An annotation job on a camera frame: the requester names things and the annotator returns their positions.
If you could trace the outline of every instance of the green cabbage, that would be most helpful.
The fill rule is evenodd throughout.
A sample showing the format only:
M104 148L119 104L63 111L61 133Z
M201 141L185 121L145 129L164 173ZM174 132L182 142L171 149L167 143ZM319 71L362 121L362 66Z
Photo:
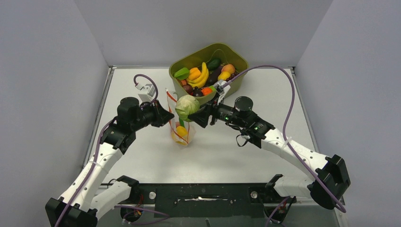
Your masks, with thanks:
M191 120L188 119L188 115L195 113L200 109L200 107L201 105L195 97L185 95L178 99L177 104L175 105L175 111L183 121L191 122Z

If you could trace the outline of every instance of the gray wall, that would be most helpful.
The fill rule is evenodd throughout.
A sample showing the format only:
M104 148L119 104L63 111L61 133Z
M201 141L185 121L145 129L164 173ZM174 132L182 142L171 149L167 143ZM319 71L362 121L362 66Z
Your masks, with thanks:
M295 66L332 0L75 0L109 65L168 66L215 42Z
M320 151L347 162L353 227L401 226L400 12L334 0L296 67Z
M107 64L73 0L0 1L0 226L49 226L75 179Z

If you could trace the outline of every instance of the green bin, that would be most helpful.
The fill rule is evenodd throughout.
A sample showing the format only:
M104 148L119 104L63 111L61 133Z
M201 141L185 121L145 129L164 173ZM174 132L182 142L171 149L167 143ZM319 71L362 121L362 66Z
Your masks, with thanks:
M170 66L169 74L171 79L173 80L175 92L177 93L178 98L187 95L187 93L184 90L184 88L180 85L178 80L173 77L174 73L176 73L178 70L184 67L188 69L199 67L202 65L202 62L208 63L211 59L214 58L220 58L222 63L234 65L237 72L242 72L248 68L248 62L245 61L244 58L242 58L239 54L237 54L237 52L233 51L226 44L216 43L209 45L191 55L186 56L185 58L175 62ZM227 93L226 97L230 96L232 93L236 92L239 89L245 74L243 74L230 84L231 88ZM214 95L215 92L207 96L195 97L195 98L202 105L211 100Z

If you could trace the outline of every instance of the screw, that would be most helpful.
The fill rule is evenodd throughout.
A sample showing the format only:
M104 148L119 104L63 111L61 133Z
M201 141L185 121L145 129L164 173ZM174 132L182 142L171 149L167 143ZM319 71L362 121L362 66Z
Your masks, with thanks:
M258 198L258 193L255 191L251 192L251 197L252 197L252 199Z
M156 193L155 192L150 192L149 193L149 199L154 200L156 198Z

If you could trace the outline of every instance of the plastic bag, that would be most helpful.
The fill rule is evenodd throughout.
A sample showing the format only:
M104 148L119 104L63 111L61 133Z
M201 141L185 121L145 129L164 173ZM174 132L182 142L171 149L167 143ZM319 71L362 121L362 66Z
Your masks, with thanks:
M177 103L177 94L175 92L170 93L167 89L166 93L167 93L168 111L174 114L174 118L169 121L171 138L174 140L174 142L186 146L192 141L193 137L195 136L196 130L193 127L192 123L185 122L182 120L180 121L177 113L175 112L175 104ZM183 126L187 130L188 133L186 134L186 136L181 137L180 135L178 135L177 132L178 126Z

